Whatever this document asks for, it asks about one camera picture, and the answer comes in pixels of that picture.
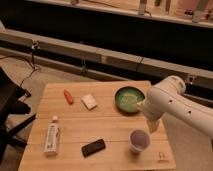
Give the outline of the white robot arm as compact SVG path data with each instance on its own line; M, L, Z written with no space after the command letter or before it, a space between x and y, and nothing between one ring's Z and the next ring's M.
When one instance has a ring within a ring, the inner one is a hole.
M148 89L141 110L149 121L171 114L213 139L213 108L185 98L185 91L180 77L168 76Z

